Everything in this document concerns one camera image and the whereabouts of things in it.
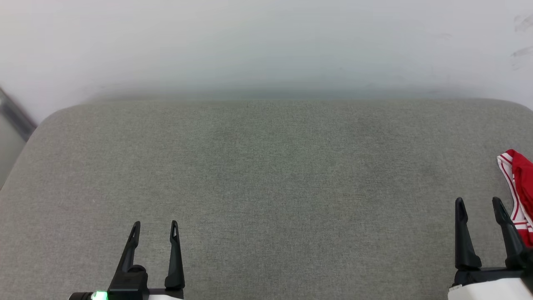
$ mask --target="white wall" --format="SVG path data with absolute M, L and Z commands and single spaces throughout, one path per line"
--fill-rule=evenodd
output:
M 85 101 L 491 97 L 533 107 L 531 0 L 0 0 L 0 87 Z

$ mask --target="white stripe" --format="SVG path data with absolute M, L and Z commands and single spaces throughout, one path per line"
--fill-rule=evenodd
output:
M 513 218 L 513 220 L 524 220 L 525 216 L 524 216 L 523 210 L 520 207 L 519 200 L 514 196 L 515 193 L 516 193 L 516 188 L 514 186 L 514 182 L 513 181 L 509 181 L 509 178 L 505 174 L 505 173 L 507 173 L 509 175 L 509 177 L 513 176 L 512 166 L 505 159 L 503 159 L 501 156 L 498 156 L 497 160 L 498 160 L 498 167 L 502 171 L 503 177 L 505 177 L 505 181 L 507 181 L 507 184 L 509 185 L 509 189 L 511 190 L 511 196 L 513 196 L 513 211 L 511 213 L 511 218 L 513 218 L 513 216 L 516 214 L 516 216 Z
M 510 162 L 513 162 L 513 157 L 510 156 L 509 154 L 503 153 L 502 156 L 505 157 L 506 159 L 508 159 Z

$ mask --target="red cloth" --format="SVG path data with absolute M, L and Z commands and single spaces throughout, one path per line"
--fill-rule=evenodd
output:
M 497 159 L 514 200 L 511 219 L 524 244 L 533 247 L 533 163 L 512 149 Z
M 513 149 L 505 153 L 513 158 L 513 176 L 520 202 L 528 215 L 533 216 L 533 163 Z

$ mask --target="gray fabric surface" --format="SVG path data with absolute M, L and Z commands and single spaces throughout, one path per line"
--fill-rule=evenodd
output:
M 162 287 L 180 226 L 186 299 L 446 299 L 454 200 L 484 266 L 505 251 L 496 156 L 533 158 L 510 102 L 116 102 L 34 133 L 0 191 L 0 298 L 106 289 L 134 221 Z

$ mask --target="scuff mark on wall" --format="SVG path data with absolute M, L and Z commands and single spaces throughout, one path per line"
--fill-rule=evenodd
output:
M 518 70 L 533 62 L 533 46 L 519 49 L 511 54 L 511 66 Z
M 533 14 L 530 15 L 517 15 L 514 18 L 514 31 L 526 32 L 533 28 Z
M 453 35 L 449 33 L 441 33 L 441 34 L 435 34 L 434 37 L 438 40 L 449 41 L 453 37 Z

